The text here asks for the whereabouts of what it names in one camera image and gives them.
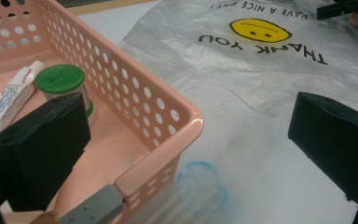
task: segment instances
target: yellow smiley face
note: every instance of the yellow smiley face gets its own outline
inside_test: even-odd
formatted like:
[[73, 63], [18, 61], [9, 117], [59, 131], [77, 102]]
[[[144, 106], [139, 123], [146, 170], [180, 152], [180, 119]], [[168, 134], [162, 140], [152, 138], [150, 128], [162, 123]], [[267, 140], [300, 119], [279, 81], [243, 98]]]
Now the yellow smiley face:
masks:
[[261, 42], [276, 43], [292, 36], [278, 25], [254, 18], [233, 21], [229, 26], [237, 35]]

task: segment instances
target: small jar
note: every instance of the small jar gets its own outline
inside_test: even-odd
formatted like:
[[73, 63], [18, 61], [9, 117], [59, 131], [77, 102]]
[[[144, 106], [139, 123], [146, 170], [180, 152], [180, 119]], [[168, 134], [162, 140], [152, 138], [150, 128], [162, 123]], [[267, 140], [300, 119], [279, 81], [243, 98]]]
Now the small jar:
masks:
[[94, 104], [87, 94], [84, 84], [84, 71], [75, 65], [58, 64], [41, 71], [35, 78], [34, 84], [43, 92], [47, 100], [80, 92], [83, 95], [89, 126], [95, 121], [96, 113]]

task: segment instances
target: white plastic bag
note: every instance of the white plastic bag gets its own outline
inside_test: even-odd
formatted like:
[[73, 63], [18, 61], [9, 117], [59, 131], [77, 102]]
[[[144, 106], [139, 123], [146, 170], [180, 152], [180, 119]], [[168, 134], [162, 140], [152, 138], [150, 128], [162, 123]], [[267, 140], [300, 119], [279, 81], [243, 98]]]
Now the white plastic bag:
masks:
[[287, 138], [299, 91], [358, 110], [358, 26], [316, 21], [331, 3], [163, 0], [138, 21], [123, 49], [196, 103], [205, 128], [133, 222], [352, 223], [357, 204]]

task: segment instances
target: green lid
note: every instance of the green lid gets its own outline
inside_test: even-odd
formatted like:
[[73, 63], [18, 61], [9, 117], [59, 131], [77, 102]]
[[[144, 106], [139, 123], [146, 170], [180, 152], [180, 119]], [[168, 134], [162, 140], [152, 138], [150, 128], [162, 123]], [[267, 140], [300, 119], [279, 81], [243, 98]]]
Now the green lid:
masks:
[[71, 64], [59, 64], [41, 71], [35, 78], [36, 87], [50, 94], [64, 94], [76, 90], [84, 82], [81, 68]]

